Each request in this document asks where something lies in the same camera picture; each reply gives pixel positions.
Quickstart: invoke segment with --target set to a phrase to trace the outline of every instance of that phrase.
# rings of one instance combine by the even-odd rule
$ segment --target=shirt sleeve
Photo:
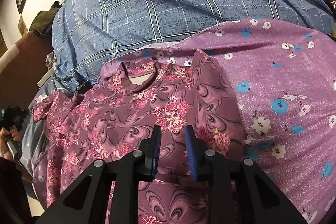
[[[240,161],[243,157],[243,123],[237,101],[218,61],[197,50],[190,70],[190,87],[196,93],[194,128],[209,148]]]
[[[52,106],[55,98],[58,97],[58,95],[59,91],[55,91],[53,94],[42,100],[41,103],[37,103],[31,107],[31,110],[34,113],[34,122],[38,122],[48,115],[50,107]]]

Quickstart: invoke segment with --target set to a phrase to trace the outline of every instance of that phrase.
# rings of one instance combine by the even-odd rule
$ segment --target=white flower print
[[[285,50],[289,50],[289,44],[288,43],[282,43],[281,48],[284,48]]]
[[[272,26],[272,25],[271,25],[271,22],[269,22],[269,21],[265,21],[265,22],[264,22],[264,26],[263,26],[263,28],[264,28],[265,30],[267,30],[267,29],[269,29],[271,26]]]
[[[258,119],[253,120],[252,129],[255,129],[257,133],[267,133],[271,129],[271,120],[268,120],[260,116]]]
[[[142,215],[141,223],[143,223],[143,224],[157,224],[157,223],[162,223],[162,222],[158,221],[156,216]]]
[[[227,54],[225,54],[224,55],[224,58],[226,59],[226,60],[229,60],[229,59],[231,59],[231,58],[233,58],[233,53],[227,53]]]
[[[333,202],[335,201],[335,199],[336,199],[336,197],[333,196],[333,197],[329,200],[327,206],[324,208],[324,210],[325,210],[326,212],[330,209],[330,207],[331,207],[331,205],[333,204]]]
[[[249,143],[251,143],[251,141],[254,141],[254,140],[256,140],[256,139],[253,138],[253,137],[248,137],[246,140],[244,140],[244,143],[249,144]]]
[[[157,52],[155,57],[157,60],[164,58],[165,54],[163,52]]]
[[[165,184],[165,182],[164,181],[162,181],[162,180],[158,180],[158,179],[154,179],[154,181],[156,182],[156,183],[160,183],[160,184]]]
[[[169,64],[175,64],[175,58],[169,58],[167,61],[167,65]]]
[[[302,216],[308,224],[311,224],[311,222],[315,219],[316,215],[317,211],[313,212],[312,214],[304,213]]]
[[[174,103],[176,103],[177,99],[178,98],[176,97],[176,95],[173,95],[173,96],[169,97],[169,100],[173,101]]]
[[[217,30],[215,31],[215,34],[218,36],[218,37],[221,37],[223,35],[223,32],[220,31],[220,30]]]
[[[251,23],[253,26],[257,26],[257,25],[258,25],[258,21],[255,20],[255,19],[253,19],[253,18],[250,20],[250,23]]]
[[[187,60],[187,61],[184,62],[183,65],[184,65],[184,66],[187,66],[187,67],[190,67],[190,66],[191,66],[191,63],[192,63],[191,60]]]
[[[301,110],[299,112],[299,116],[302,117],[304,115],[306,115],[310,110],[310,105],[304,105],[303,107],[301,107]]]
[[[272,148],[272,156],[277,159],[283,158],[284,154],[286,154],[285,145],[277,144]]]
[[[286,95],[282,96],[281,98],[284,98],[285,100],[291,100],[291,101],[293,101],[293,100],[295,100],[297,98],[297,96],[296,95],[286,94]]]
[[[313,47],[315,47],[315,43],[313,41],[310,41],[308,43],[308,48],[313,48]]]
[[[39,97],[35,98],[35,101],[36,101],[37,103],[41,103],[45,98],[47,98],[47,96],[41,94]]]
[[[240,103],[237,103],[237,105],[238,105],[238,109],[243,109],[243,107],[245,106],[245,105],[241,105]]]
[[[333,115],[330,115],[329,116],[329,127],[330,128],[333,128],[333,126],[336,124],[336,116],[333,114]]]

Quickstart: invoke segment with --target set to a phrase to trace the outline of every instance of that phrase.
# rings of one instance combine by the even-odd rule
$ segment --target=blue flower print
[[[259,156],[256,152],[253,151],[252,148],[248,148],[248,149],[244,149],[244,157],[246,159],[251,159],[251,160],[256,161]]]
[[[150,57],[151,56],[151,50],[150,49],[144,50],[142,56],[143,57]]]
[[[264,142],[261,142],[261,143],[258,143],[255,148],[258,149],[259,151],[265,151],[269,148],[271,148],[273,145],[273,142],[271,141],[264,141]]]
[[[209,56],[214,56],[215,55],[215,51],[214,50],[205,50],[204,51],[207,55]]]
[[[251,32],[250,29],[244,29],[244,30],[241,31],[241,35],[242,35],[243,37],[250,37],[251,34],[252,34],[252,32]]]
[[[333,167],[331,166],[330,161],[327,161],[323,167],[322,178],[328,177],[332,171]]]
[[[238,87],[237,87],[238,92],[247,92],[248,90],[251,91],[249,82],[239,82],[238,83]]]
[[[293,127],[291,128],[291,132],[296,133],[296,134],[300,134],[300,133],[302,133],[304,130],[305,130],[305,128],[302,127],[302,126],[293,126]]]
[[[279,68],[280,66],[281,66],[280,63],[274,63],[274,61],[273,61],[273,65],[272,65],[272,67],[274,67],[274,68]]]
[[[276,99],[271,102],[272,110],[277,114],[284,114],[287,112],[288,104],[284,100]]]

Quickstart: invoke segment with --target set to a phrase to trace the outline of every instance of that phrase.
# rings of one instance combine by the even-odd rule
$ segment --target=bed
[[[53,22],[53,80],[84,93],[83,86],[108,79],[120,62],[152,57],[188,66],[196,49],[205,50],[235,90],[244,156],[308,223],[319,223],[335,200],[332,21],[327,0],[67,0]],[[48,196],[49,145],[40,146],[30,165],[44,207],[74,179]],[[153,217],[149,212],[140,219]]]

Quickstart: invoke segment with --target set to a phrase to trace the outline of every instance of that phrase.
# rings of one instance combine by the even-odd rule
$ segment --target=gray fabric
[[[44,63],[47,66],[48,70],[50,70],[52,67],[54,67],[54,64],[55,64],[55,53],[51,52],[50,54],[48,54]]]
[[[38,158],[41,152],[44,151],[48,140],[43,132],[44,130],[44,120],[34,122],[33,113],[31,112],[31,107],[36,104],[36,99],[39,96],[47,96],[53,93],[55,90],[61,90],[63,93],[71,96],[68,90],[66,90],[62,84],[60,84],[54,75],[48,78],[46,83],[41,87],[38,93],[35,95],[33,101],[29,105],[29,114],[25,118],[22,129],[20,130],[20,135],[22,138],[22,157],[20,159],[23,167],[26,168],[27,172],[33,176],[33,167],[35,160]]]
[[[327,0],[67,0],[52,27],[56,74],[70,90],[150,43],[180,41],[222,21],[280,19],[331,33]]]

